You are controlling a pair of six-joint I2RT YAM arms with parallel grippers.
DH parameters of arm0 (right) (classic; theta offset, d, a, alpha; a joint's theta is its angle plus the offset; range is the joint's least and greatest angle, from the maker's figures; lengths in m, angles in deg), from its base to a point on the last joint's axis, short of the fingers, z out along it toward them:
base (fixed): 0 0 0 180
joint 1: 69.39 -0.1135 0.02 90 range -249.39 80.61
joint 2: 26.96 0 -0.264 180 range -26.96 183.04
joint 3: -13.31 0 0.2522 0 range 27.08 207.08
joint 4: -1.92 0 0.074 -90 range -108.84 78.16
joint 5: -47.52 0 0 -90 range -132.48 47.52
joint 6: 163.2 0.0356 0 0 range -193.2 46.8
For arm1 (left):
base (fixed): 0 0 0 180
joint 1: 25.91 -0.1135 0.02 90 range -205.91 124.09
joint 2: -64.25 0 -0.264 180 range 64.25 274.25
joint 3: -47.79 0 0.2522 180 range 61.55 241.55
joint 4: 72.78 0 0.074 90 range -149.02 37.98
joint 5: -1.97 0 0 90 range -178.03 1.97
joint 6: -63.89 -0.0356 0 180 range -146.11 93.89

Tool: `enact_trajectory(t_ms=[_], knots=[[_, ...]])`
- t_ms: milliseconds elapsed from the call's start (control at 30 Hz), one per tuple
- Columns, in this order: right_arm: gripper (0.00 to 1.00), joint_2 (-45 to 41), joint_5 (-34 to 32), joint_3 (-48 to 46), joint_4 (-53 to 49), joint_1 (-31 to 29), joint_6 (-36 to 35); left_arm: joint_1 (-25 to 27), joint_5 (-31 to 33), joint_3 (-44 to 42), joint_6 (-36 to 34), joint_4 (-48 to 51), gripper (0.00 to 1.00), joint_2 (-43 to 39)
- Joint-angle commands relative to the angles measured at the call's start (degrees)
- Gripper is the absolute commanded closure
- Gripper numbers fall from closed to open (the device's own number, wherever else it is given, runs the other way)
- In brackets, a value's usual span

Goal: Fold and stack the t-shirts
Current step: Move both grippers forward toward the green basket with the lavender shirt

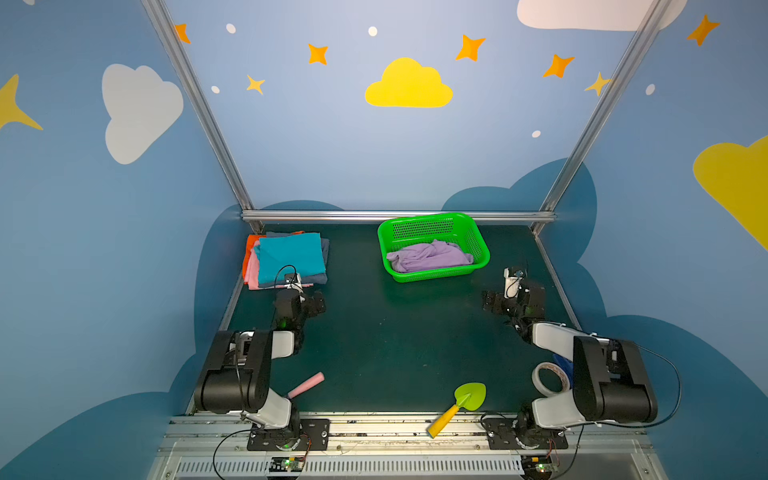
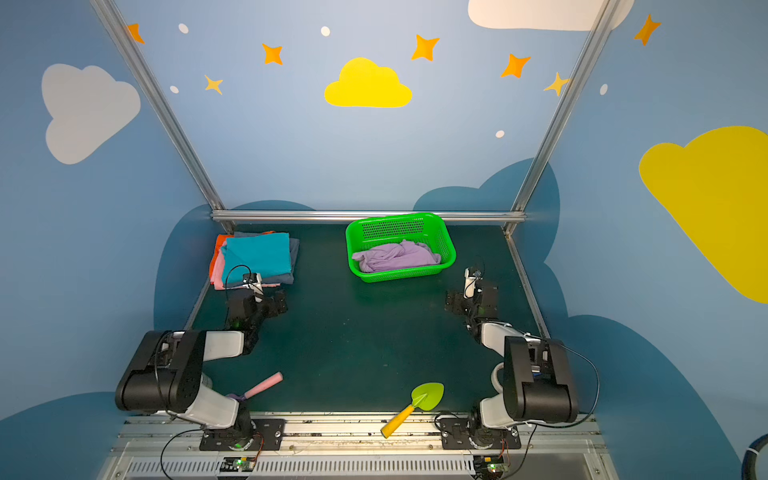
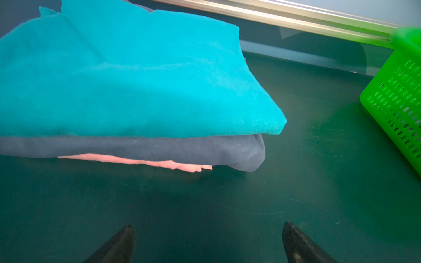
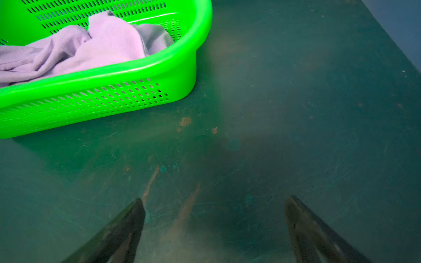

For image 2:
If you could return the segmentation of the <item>green plastic perforated basket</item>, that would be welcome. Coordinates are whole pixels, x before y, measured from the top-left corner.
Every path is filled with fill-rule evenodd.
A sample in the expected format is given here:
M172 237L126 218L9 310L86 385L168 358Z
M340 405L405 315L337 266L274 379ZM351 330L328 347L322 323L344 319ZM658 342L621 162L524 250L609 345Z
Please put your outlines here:
M345 237L349 268L366 283L436 275L457 258L445 222L432 213L357 220Z

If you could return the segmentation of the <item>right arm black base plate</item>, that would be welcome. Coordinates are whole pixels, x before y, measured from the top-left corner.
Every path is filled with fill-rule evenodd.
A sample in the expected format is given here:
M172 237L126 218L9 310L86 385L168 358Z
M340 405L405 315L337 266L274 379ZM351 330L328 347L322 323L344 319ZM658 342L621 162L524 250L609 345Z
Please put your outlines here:
M517 430L490 429L468 417L440 416L434 421L444 450L518 450Z

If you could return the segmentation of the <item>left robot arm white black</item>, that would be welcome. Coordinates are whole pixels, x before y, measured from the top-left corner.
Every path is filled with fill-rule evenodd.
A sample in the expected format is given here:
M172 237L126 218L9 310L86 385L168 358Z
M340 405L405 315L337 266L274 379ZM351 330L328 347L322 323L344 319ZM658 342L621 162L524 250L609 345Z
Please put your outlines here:
M118 409L164 412L207 430L247 430L245 403L283 380L275 373L243 394L222 395L204 375L207 362L250 354L267 319L288 310L282 290L239 289L227 297L222 330L165 330L145 334L115 392Z

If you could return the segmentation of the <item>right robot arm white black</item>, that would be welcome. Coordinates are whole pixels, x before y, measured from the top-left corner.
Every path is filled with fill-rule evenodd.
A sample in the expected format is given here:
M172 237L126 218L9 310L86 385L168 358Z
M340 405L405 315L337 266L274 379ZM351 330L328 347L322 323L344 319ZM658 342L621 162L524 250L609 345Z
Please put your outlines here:
M476 422L486 429L574 424L579 399L565 345L501 321L498 297L498 287L477 276L446 293L445 310L462 316L473 338L501 357L491 373L495 395L479 402Z

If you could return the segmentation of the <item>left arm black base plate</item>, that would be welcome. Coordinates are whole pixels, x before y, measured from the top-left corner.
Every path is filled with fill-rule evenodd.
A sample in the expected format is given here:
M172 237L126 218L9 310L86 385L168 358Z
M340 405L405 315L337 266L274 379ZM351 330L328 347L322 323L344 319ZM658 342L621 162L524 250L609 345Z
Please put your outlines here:
M204 430L199 450L204 452L277 451L286 421L282 418L252 418L249 425Z

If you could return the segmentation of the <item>purple t shirt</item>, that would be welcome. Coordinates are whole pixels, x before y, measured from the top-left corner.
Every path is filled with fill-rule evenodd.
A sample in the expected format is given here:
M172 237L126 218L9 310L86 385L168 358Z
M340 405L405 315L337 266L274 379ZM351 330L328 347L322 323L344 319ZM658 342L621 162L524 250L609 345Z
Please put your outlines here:
M363 273L372 274L435 266L441 263L442 257L424 243L402 240L354 253L352 259Z

